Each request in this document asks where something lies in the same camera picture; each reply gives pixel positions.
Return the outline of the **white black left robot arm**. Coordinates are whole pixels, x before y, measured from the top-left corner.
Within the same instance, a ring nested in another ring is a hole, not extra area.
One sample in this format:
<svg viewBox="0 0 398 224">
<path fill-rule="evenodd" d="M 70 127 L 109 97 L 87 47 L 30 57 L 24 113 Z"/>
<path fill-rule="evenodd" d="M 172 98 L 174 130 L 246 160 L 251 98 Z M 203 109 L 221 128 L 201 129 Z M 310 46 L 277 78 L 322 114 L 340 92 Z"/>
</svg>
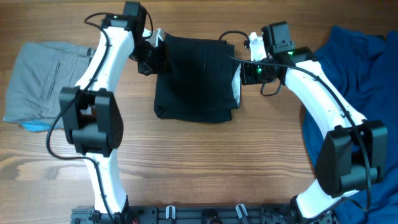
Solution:
<svg viewBox="0 0 398 224">
<path fill-rule="evenodd" d="M 74 87 L 60 92 L 65 137 L 75 147 L 75 160 L 84 160 L 95 193 L 87 219 L 93 223 L 133 223 L 128 196 L 119 175 L 118 152 L 124 124 L 116 103 L 117 88 L 127 60 L 137 62 L 139 73 L 148 76 L 167 70 L 167 51 L 156 30 L 146 30 L 146 11 L 108 14 L 100 25 L 98 48 L 86 72 Z"/>
</svg>

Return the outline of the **black shorts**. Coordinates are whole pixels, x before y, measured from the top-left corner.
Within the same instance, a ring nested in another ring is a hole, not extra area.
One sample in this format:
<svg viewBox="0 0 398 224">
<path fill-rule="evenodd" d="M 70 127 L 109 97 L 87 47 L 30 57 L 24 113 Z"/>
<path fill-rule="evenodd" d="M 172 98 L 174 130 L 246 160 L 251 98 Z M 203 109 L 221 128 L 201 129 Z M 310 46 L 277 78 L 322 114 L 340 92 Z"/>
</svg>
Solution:
<svg viewBox="0 0 398 224">
<path fill-rule="evenodd" d="M 160 119 L 224 123 L 239 108 L 233 77 L 239 63 L 225 40 L 188 39 L 167 34 L 170 70 L 157 76 L 154 113 Z"/>
</svg>

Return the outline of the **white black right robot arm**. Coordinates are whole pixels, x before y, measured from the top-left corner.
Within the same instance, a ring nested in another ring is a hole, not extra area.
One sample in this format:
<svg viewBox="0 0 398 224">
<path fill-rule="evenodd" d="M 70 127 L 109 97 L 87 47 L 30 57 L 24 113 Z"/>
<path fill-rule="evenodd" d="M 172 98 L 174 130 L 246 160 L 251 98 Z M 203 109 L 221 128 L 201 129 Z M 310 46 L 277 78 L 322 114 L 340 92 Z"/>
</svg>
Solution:
<svg viewBox="0 0 398 224">
<path fill-rule="evenodd" d="M 245 85 L 279 80 L 306 107 L 321 134 L 315 180 L 294 196 L 285 217 L 289 223 L 319 222 L 345 202 L 368 212 L 373 185 L 383 181 L 387 129 L 368 120 L 328 79 L 320 58 L 296 48 L 289 33 L 245 36 L 251 58 L 242 64 Z"/>
</svg>

